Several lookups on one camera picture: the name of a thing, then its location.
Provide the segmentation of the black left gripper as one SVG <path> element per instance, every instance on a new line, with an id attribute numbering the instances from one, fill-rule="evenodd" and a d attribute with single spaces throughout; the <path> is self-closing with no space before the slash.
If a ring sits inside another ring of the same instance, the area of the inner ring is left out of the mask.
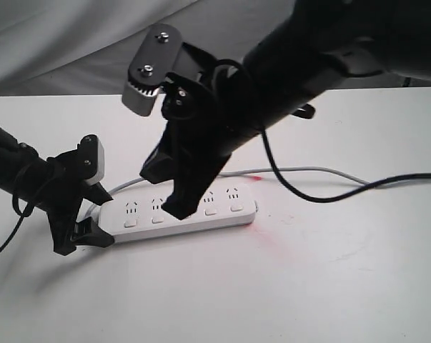
<path id="1" fill-rule="evenodd" d="M 114 244 L 114 237 L 101 229 L 92 217 L 76 223 L 83 198 L 92 204 L 104 204 L 113 199 L 100 182 L 87 186 L 82 179 L 84 168 L 93 164 L 92 157 L 83 156 L 83 153 L 89 151 L 93 142 L 92 136 L 85 136 L 75 150 L 46 159 L 51 167 L 50 183 L 45 191 L 49 202 L 46 215 L 53 250 L 62 256 L 74 252 L 76 245 L 110 247 Z"/>

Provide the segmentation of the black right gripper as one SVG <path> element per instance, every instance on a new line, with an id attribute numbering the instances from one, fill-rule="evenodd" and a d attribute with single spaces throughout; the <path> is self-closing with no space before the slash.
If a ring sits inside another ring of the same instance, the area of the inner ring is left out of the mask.
<path id="1" fill-rule="evenodd" d="M 167 125 L 139 175 L 152 184 L 173 181 L 162 209 L 183 220 L 196 212 L 232 152 L 261 132 L 254 113 L 259 92 L 243 63 L 187 42 L 164 90 Z"/>

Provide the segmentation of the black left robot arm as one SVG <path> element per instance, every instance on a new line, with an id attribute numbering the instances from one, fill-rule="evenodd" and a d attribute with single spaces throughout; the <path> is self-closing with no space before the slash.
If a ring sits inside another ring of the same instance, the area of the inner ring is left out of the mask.
<path id="1" fill-rule="evenodd" d="M 101 206 L 112 200 L 101 185 L 103 178 L 104 147 L 94 134 L 83 137 L 74 150 L 42 159 L 32 146 L 0 127 L 0 189 L 12 196 L 21 219 L 35 208 L 46 213 L 57 254 L 114 243 L 92 217 L 77 219 L 83 201 Z"/>

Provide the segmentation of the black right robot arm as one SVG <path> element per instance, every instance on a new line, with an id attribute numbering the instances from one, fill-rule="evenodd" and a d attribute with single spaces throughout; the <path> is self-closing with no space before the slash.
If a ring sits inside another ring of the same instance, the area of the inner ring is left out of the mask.
<path id="1" fill-rule="evenodd" d="M 135 86 L 166 94 L 166 129 L 141 175 L 173 181 L 162 207 L 185 219 L 234 150 L 344 80 L 384 73 L 431 80 L 431 1 L 296 1 L 241 61 L 156 25 L 129 67 Z"/>

